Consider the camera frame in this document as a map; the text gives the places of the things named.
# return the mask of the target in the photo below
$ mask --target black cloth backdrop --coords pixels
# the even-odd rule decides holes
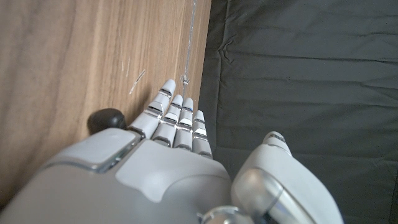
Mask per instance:
[[[199,109],[232,178],[278,131],[346,223],[398,223],[398,1],[213,0]]]

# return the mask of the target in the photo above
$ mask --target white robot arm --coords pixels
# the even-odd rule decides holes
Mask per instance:
[[[172,99],[174,90],[166,81],[126,130],[105,129],[51,158],[0,223],[343,223],[279,133],[232,183],[212,159],[203,113],[193,116],[192,99]]]

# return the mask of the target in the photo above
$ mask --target wooden panel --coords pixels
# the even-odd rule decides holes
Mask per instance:
[[[197,1],[193,23],[186,96],[196,105],[210,1]],[[192,9],[187,0],[0,0],[0,205],[87,137],[92,112],[118,108],[131,122],[166,79],[182,92]]]

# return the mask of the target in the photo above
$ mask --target robot finger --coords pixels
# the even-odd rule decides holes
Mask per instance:
[[[205,117],[203,112],[198,110],[195,118],[193,120],[193,141],[192,141],[192,151],[201,156],[213,158],[211,153],[210,144],[207,140]]]
[[[175,90],[174,80],[167,80],[149,106],[129,125],[142,138],[150,139],[157,129]]]
[[[168,147],[173,146],[175,132],[177,130],[178,117],[182,107],[182,96],[176,95],[167,110],[165,116],[160,120],[152,140]]]
[[[174,139],[174,147],[192,151],[192,111],[193,101],[186,98],[182,104],[180,119]]]

